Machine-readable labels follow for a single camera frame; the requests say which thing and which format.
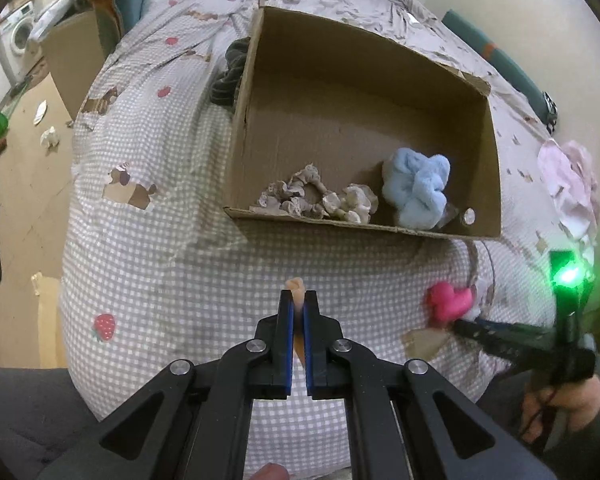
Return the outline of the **person's right hand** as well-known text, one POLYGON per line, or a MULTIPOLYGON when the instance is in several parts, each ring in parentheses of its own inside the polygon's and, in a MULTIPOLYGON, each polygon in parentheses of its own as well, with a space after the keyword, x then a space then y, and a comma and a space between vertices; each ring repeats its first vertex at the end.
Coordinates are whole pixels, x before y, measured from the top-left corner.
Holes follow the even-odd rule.
POLYGON ((594 375, 583 382, 570 382, 555 389, 527 389, 521 405, 519 437, 534 442, 543 432, 542 408, 556 408, 567 414, 567 429, 578 432, 588 426, 600 412, 600 378, 594 375))

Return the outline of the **person's left hand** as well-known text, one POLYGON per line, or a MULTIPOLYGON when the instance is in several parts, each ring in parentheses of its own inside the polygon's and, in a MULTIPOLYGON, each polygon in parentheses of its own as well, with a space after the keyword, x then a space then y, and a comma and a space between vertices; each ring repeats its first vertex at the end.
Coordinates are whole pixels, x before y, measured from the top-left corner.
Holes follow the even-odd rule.
POLYGON ((285 467, 279 464, 268 463, 255 472, 250 480, 289 480, 289 474, 285 467))

